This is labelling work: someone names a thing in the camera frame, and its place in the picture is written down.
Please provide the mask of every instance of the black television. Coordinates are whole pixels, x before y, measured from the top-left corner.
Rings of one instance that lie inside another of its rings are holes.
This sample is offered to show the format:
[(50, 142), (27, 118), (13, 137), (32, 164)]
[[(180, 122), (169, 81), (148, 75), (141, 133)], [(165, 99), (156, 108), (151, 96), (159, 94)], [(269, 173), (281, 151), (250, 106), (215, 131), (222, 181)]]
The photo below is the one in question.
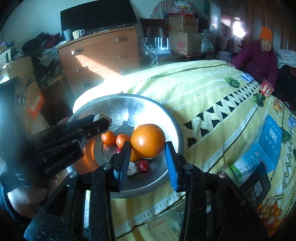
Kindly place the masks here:
[(84, 29), (85, 33), (138, 23), (129, 0), (99, 0), (61, 11), (62, 32)]

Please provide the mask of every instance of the screw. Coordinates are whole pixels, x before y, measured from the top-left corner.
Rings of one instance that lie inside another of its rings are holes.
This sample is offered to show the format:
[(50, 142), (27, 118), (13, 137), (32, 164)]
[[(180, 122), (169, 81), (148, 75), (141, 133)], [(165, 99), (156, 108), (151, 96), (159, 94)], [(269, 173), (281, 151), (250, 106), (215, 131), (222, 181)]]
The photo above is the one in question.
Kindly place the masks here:
[(70, 172), (69, 177), (76, 177), (78, 175), (77, 171)]
[(112, 164), (110, 164), (110, 163), (106, 163), (103, 165), (104, 170), (109, 170), (111, 167), (112, 167)]
[(186, 164), (184, 164), (184, 168), (186, 170), (191, 170), (193, 168), (193, 165), (191, 163), (186, 163)]
[(226, 173), (223, 172), (223, 171), (219, 171), (217, 174), (218, 174), (218, 176), (221, 177), (221, 178), (226, 177)]

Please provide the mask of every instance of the product box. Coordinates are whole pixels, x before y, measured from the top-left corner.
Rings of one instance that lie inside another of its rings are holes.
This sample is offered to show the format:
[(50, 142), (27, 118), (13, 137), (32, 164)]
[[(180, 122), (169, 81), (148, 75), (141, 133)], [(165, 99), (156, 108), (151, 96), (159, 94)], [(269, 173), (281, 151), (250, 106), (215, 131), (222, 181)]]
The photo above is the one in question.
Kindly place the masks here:
[(5, 64), (11, 62), (11, 49), (7, 49), (2, 54), (0, 54), (0, 68), (2, 68)]
[(0, 69), (0, 83), (8, 81), (14, 77), (19, 77), (24, 83), (34, 79), (34, 68), (31, 57), (19, 58)]
[(270, 115), (267, 116), (252, 146), (230, 169), (238, 176), (259, 163), (263, 163), (266, 172), (273, 171), (279, 158), (282, 130)]
[(190, 55), (201, 53), (202, 35), (169, 32), (170, 49), (176, 53)]
[(237, 176), (240, 191), (255, 210), (267, 196), (271, 186), (263, 163)]
[(146, 227), (155, 241), (177, 241), (181, 235), (185, 200), (146, 221)]
[(198, 34), (198, 19), (181, 14), (168, 16), (168, 29), (171, 32)]

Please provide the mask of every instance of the yellow bedspread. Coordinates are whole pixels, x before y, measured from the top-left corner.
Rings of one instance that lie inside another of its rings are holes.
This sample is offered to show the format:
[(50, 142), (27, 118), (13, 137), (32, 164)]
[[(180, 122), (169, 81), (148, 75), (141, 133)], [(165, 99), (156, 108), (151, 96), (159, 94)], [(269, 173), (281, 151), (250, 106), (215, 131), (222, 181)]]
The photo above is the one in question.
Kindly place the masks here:
[[(224, 164), (235, 162), (238, 152), (270, 114), (280, 127), (292, 134), (281, 144), (276, 169), (268, 174), (271, 190), (266, 198), (275, 197), (284, 218), (295, 202), (294, 129), (289, 128), (292, 113), (283, 104), (283, 115), (274, 110), (275, 98), (267, 98), (264, 107), (254, 104), (250, 95), (259, 84), (245, 83), (242, 72), (224, 61), (192, 61), (164, 65), (123, 77), (110, 78), (80, 96), (76, 111), (88, 101), (107, 94), (132, 93), (151, 98), (170, 110), (182, 127), (184, 156), (205, 172), (216, 173)], [(224, 80), (239, 80), (238, 88)], [(158, 190), (131, 199), (113, 199), (112, 214), (119, 240), (153, 240), (144, 222), (181, 199), (167, 182)]]

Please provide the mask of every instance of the drawer handle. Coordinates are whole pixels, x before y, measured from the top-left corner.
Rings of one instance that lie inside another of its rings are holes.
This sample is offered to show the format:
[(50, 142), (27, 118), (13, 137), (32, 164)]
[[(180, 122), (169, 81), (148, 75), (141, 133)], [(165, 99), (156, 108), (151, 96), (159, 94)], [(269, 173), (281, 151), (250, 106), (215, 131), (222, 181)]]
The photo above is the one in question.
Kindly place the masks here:
[(127, 58), (128, 55), (118, 55), (118, 58)]
[(83, 85), (82, 85), (82, 88), (87, 88), (91, 86), (91, 83), (90, 82), (85, 82)]
[(87, 69), (87, 68), (88, 68), (87, 66), (84, 66), (82, 68), (77, 69), (76, 71), (79, 72), (79, 71), (84, 70), (84, 69)]
[(116, 42), (119, 42), (119, 41), (124, 41), (124, 40), (127, 40), (127, 39), (128, 39), (127, 37), (118, 38), (118, 39), (116, 39)]
[(83, 52), (83, 49), (78, 49), (76, 51), (72, 51), (71, 54), (74, 55), (74, 54), (77, 54), (77, 53), (80, 53), (80, 52)]

